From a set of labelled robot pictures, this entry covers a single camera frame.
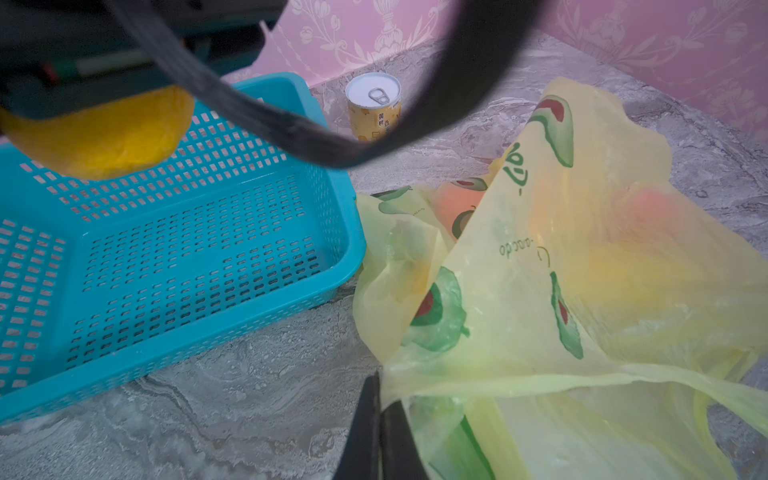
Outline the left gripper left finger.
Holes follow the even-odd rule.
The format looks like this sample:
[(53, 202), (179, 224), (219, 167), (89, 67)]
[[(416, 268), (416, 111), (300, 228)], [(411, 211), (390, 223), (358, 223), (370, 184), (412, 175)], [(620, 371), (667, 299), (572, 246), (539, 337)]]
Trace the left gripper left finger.
[(334, 480), (380, 478), (380, 376), (367, 377), (349, 429)]

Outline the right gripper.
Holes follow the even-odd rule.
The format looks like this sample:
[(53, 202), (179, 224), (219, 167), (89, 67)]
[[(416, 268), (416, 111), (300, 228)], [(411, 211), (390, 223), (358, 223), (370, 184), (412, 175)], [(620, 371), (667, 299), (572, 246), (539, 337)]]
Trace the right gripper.
[[(153, 1), (180, 43), (218, 76), (252, 64), (283, 1)], [(67, 115), (171, 85), (100, 1), (1, 4), (1, 107)]]

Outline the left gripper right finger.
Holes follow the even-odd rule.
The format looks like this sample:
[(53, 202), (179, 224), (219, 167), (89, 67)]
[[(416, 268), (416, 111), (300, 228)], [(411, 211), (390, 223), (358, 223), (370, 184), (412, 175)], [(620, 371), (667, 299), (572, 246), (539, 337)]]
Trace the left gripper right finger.
[(381, 470), (384, 480), (428, 480), (401, 401), (381, 413)]

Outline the yellow-green plastic bag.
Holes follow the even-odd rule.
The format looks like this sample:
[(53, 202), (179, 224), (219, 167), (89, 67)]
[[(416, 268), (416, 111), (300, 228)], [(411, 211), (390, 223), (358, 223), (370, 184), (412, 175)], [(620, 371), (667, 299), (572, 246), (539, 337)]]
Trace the yellow-green plastic bag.
[(732, 479), (759, 432), (767, 262), (670, 182), (613, 94), (544, 90), (486, 175), (359, 195), (353, 316), (432, 479)]

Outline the yellow lemon fruit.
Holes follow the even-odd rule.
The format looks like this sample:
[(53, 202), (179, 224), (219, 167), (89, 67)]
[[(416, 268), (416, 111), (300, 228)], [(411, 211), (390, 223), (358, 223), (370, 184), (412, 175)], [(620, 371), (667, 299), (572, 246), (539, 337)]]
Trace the yellow lemon fruit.
[(170, 86), (81, 110), (32, 120), (1, 111), (1, 130), (31, 160), (62, 176), (108, 180), (171, 156), (191, 123), (192, 95)]

